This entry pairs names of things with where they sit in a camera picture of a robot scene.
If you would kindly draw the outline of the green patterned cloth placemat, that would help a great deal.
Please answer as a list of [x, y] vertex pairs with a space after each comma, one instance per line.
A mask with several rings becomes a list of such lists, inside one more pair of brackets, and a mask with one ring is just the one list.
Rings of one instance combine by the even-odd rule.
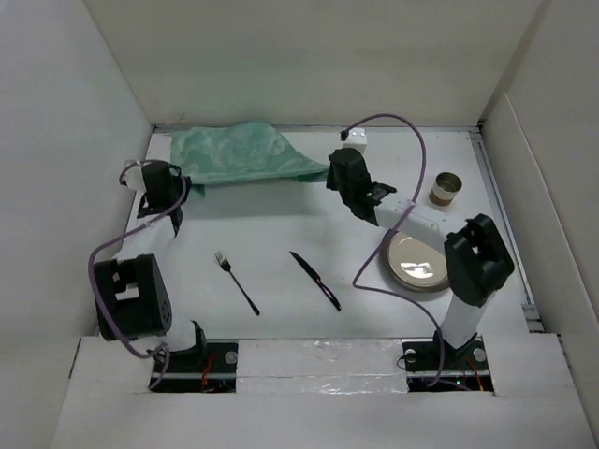
[[170, 163], [191, 180], [192, 191], [199, 196], [208, 186], [268, 180], [320, 182], [329, 171], [266, 122], [173, 131]]

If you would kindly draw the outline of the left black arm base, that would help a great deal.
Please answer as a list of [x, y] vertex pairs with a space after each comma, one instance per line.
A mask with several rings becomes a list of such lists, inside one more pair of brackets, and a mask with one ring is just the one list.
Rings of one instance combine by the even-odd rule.
[[238, 360], [237, 340], [208, 340], [205, 347], [173, 352], [163, 376], [163, 363], [155, 362], [149, 389], [155, 393], [235, 393]]

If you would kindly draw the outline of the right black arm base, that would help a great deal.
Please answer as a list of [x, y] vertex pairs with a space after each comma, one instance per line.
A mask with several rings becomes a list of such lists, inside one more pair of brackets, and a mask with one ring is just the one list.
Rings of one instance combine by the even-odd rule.
[[410, 393], [494, 392], [484, 341], [474, 337], [459, 351], [448, 347], [441, 360], [433, 338], [402, 340], [396, 366], [405, 373]]

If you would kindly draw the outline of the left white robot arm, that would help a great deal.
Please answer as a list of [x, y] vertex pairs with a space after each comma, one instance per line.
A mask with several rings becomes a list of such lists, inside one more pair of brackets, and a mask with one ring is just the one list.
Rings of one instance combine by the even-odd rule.
[[139, 204], [133, 228], [99, 245], [88, 260], [99, 332], [138, 358], [164, 362], [166, 343], [142, 352], [132, 342], [164, 337], [171, 329], [173, 311], [158, 255], [179, 235], [191, 180], [169, 162], [142, 160], [126, 164], [119, 183], [136, 193]]

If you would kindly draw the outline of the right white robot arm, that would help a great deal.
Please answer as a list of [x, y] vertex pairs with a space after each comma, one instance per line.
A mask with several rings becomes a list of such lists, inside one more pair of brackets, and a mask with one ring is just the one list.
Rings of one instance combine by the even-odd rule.
[[327, 188], [359, 219], [403, 233], [441, 254], [452, 298], [432, 346], [435, 362], [455, 368], [466, 355], [487, 303], [504, 287], [515, 266], [494, 221], [485, 214], [461, 219], [418, 205], [389, 185], [374, 182], [362, 154], [341, 148], [329, 156]]

